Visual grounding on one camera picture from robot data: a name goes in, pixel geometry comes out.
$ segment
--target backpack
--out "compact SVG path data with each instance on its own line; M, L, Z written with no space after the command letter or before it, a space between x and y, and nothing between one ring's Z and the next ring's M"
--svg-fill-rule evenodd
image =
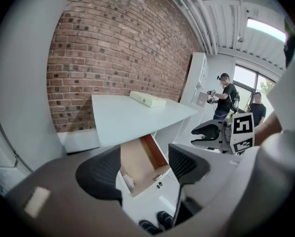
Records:
M234 111L234 113L237 113L237 111L238 111L238 106L239 106L239 103L240 103L240 94L238 93L238 91L236 91L236 93L235 93L235 97L234 97L234 99L232 100L232 98L231 98L231 94L229 95L229 97L230 97L230 100L231 100L231 102L232 102L232 104L231 104L231 110L232 111Z

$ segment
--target black t-shirt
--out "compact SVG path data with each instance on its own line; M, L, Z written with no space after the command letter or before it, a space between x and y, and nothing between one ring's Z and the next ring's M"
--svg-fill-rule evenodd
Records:
M225 112L229 112L232 106L232 101L236 96L236 88L233 84L229 84L227 87L224 88L223 90L223 94L226 93L228 94L228 97L226 99L219 99L218 100L218 106L217 106L217 110L219 111L225 111Z
M266 117L266 107L263 104L253 103L251 104L250 108L250 113L253 113L254 125L257 126L261 118Z

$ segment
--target open drawer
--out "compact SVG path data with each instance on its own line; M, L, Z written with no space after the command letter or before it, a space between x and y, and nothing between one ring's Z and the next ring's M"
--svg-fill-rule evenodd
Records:
M154 138L148 134L141 138L121 144L122 176L133 178L131 196L144 193L157 184L170 171L170 166Z

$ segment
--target brick wall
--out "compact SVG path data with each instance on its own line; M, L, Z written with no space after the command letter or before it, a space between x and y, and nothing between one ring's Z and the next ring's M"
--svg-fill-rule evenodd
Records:
M178 100L195 51L194 33L170 0L68 0L47 66L56 130L95 127L91 94L137 90Z

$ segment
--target white tabletop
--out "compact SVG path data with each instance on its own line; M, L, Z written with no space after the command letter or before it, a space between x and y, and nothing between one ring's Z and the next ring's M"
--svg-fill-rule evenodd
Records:
M92 95L92 104L102 147L140 138L197 112L170 99L163 107L150 108L129 96Z

